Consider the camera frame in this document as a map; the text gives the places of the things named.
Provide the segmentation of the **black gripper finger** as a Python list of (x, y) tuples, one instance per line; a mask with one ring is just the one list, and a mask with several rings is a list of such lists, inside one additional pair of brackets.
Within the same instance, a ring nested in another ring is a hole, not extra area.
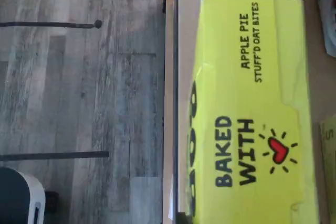
[(176, 224), (193, 224), (193, 218), (185, 212), (178, 212), (176, 214)]

